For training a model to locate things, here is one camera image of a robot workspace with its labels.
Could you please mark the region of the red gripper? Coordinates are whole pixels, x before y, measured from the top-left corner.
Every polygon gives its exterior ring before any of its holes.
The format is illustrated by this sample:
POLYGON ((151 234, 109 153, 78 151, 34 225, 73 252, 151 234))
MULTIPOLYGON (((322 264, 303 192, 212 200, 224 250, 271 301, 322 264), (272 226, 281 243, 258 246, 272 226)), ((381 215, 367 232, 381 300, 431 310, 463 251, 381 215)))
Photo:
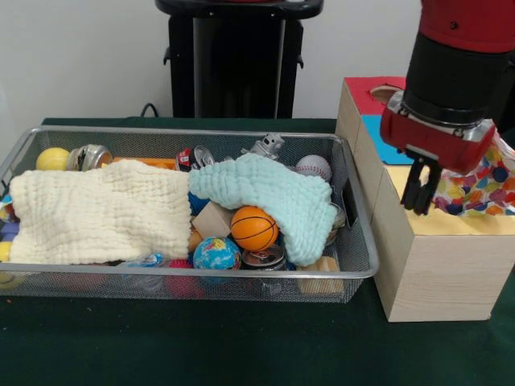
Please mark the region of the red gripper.
POLYGON ((436 161, 424 164, 422 158, 414 160, 402 195, 404 208, 415 211, 418 216, 426 216, 439 185, 442 168, 461 175, 475 169, 490 147, 495 132, 493 122, 485 120, 477 127, 456 135, 452 128, 437 129, 386 109, 380 124, 383 142, 406 153, 436 161), (429 173, 422 185, 420 175, 425 165, 429 173))

